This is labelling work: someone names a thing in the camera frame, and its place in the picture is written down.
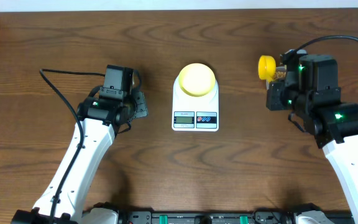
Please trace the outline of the yellow measuring scoop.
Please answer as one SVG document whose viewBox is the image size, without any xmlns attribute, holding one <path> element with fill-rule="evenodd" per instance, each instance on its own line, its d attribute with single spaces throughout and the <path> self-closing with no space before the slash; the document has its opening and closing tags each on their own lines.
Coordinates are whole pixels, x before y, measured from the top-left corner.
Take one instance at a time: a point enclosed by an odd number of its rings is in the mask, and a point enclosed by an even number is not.
<svg viewBox="0 0 358 224">
<path fill-rule="evenodd" d="M 272 56 L 262 55 L 258 62 L 258 75 L 261 80 L 271 82 L 276 71 L 276 61 Z"/>
</svg>

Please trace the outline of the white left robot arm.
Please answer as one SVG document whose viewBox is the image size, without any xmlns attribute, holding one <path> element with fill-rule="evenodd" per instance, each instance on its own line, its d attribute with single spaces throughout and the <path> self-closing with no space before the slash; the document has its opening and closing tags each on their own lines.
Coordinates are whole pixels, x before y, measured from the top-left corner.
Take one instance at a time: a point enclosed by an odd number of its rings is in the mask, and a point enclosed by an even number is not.
<svg viewBox="0 0 358 224">
<path fill-rule="evenodd" d="M 101 204 L 86 212 L 86 196 L 106 151 L 119 128 L 147 116 L 144 94 L 133 91 L 124 98 L 107 93 L 88 96 L 78 106 L 71 143 L 52 181 L 31 211 L 18 210 L 11 222 L 127 223 L 127 215 Z"/>
</svg>

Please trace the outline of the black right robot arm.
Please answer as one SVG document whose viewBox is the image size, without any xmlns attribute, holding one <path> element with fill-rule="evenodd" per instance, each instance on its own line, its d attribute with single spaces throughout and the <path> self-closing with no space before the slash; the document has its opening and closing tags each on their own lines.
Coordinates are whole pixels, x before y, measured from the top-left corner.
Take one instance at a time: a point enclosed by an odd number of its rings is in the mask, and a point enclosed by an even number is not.
<svg viewBox="0 0 358 224">
<path fill-rule="evenodd" d="M 303 120 L 300 130 L 314 136 L 333 167 L 358 223 L 358 104 L 341 101 L 336 60 L 299 51 L 284 59 L 259 58 L 258 73 L 268 83 L 266 107 L 289 110 Z"/>
</svg>

